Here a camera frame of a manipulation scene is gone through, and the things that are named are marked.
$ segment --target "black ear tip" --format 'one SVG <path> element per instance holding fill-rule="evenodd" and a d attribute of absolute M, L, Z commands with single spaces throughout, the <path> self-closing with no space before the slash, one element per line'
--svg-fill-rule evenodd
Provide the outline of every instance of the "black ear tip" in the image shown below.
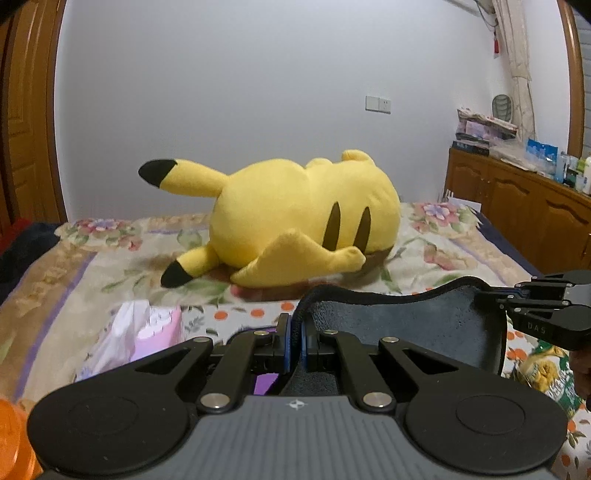
<path fill-rule="evenodd" d="M 181 264 L 175 260 L 164 270 L 162 277 L 160 277 L 160 285 L 164 288 L 176 288 L 185 285 L 192 279 L 193 277 L 185 272 Z"/>
<path fill-rule="evenodd" d="M 138 174 L 150 185 L 160 187 L 166 175 L 174 168 L 177 161 L 173 158 L 161 158 L 144 163 L 138 170 Z"/>

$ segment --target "pikachu plush toy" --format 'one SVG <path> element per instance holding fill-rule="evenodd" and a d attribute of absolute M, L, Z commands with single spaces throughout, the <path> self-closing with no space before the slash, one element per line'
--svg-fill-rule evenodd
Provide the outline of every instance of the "pikachu plush toy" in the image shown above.
<path fill-rule="evenodd" d="M 231 175 L 187 160 L 151 160 L 139 175 L 170 193 L 214 197 L 209 243 L 172 262 L 161 278 L 173 288 L 220 263 L 242 287 L 286 286 L 360 270 L 366 255 L 389 251 L 400 201 L 388 176 L 364 152 L 305 167 L 282 158 Z"/>

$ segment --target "wall switch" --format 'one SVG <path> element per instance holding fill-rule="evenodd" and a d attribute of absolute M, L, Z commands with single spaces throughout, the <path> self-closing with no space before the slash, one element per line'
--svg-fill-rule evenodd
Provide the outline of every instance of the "wall switch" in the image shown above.
<path fill-rule="evenodd" d="M 379 111 L 383 113 L 391 113 L 392 112 L 392 102 L 387 98 L 380 98 L 379 99 Z"/>
<path fill-rule="evenodd" d="M 379 98 L 366 96 L 365 109 L 370 112 L 379 112 Z"/>

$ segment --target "round black pad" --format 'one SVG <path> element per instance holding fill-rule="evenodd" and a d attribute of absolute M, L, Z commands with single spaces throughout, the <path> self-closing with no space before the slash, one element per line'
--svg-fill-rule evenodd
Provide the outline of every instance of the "round black pad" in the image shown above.
<path fill-rule="evenodd" d="M 479 395 L 462 400 L 456 409 L 457 419 L 473 432 L 503 435 L 521 428 L 523 409 L 515 402 L 493 395 Z"/>
<path fill-rule="evenodd" d="M 43 464 L 76 476 L 120 475 L 169 453 L 189 426 L 187 409 L 166 391 L 96 394 L 63 388 L 31 412 L 28 435 Z"/>
<path fill-rule="evenodd" d="M 470 380 L 425 387 L 410 402 L 406 426 L 423 451 L 482 475 L 515 475 L 554 459 L 567 423 L 557 403 L 510 380 Z"/>

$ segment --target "purple object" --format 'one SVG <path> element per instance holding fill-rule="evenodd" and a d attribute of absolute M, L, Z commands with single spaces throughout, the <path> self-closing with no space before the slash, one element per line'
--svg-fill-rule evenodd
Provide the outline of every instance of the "purple object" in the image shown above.
<path fill-rule="evenodd" d="M 264 395 L 267 393 L 278 377 L 279 374 L 264 374 L 257 376 L 254 392 L 255 395 Z"/>

